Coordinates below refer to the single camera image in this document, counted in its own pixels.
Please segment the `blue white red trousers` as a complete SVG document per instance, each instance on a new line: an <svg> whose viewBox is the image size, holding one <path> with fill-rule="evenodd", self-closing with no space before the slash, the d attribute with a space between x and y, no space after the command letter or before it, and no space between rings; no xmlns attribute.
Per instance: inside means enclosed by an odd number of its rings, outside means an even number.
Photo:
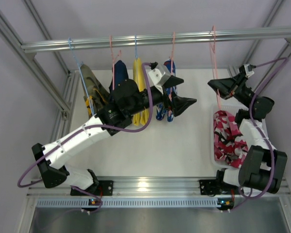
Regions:
<svg viewBox="0 0 291 233"><path fill-rule="evenodd" d="M167 69L169 70L169 72L172 75L176 75L176 66L175 66L174 61L172 61L171 58L166 60L164 62L164 65L167 67ZM168 88L166 90L166 92L167 92L167 94L169 96L169 99L171 99L172 92L175 92L175 93L178 92L177 91L177 87L174 86L174 87ZM173 112L171 110L165 109L163 104L157 105L156 106L156 120L162 121L165 117L167 118L168 122L172 122L173 119L174 119L174 114L173 114Z"/></svg>

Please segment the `pink camouflage trousers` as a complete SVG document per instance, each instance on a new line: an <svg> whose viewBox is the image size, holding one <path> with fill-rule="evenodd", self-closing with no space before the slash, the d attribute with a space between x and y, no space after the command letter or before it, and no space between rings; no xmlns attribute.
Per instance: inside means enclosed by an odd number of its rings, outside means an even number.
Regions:
<svg viewBox="0 0 291 233"><path fill-rule="evenodd" d="M240 168L247 156L248 145L235 122L235 116L219 110L213 117L214 160Z"/></svg>

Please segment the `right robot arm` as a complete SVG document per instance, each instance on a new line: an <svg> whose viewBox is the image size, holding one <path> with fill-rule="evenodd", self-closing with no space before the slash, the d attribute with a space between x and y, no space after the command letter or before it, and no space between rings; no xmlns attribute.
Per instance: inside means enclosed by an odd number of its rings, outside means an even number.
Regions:
<svg viewBox="0 0 291 233"><path fill-rule="evenodd" d="M234 97L246 106L236 115L222 110L214 113L214 156L230 166L224 171L225 183L256 189L262 195L275 194L279 191L288 157L272 145L263 129L262 120L275 102L246 86L250 74L250 71L242 71L231 78L208 82L219 97L225 100Z"/></svg>

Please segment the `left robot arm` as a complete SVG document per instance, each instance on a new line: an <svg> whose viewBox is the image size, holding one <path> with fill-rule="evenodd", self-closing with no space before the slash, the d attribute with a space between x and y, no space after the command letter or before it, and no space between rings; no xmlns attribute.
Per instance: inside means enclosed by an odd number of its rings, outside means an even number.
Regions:
<svg viewBox="0 0 291 233"><path fill-rule="evenodd" d="M111 97L113 101L73 132L53 143L32 146L45 188L67 184L79 192L84 190L93 194L99 186L94 172L70 167L66 165L68 160L100 140L120 131L129 132L127 127L132 124L133 115L151 106L162 103L177 117L197 101L180 97L175 92L169 97L165 91L161 92L154 86L139 91L132 79L122 81L111 92Z"/></svg>

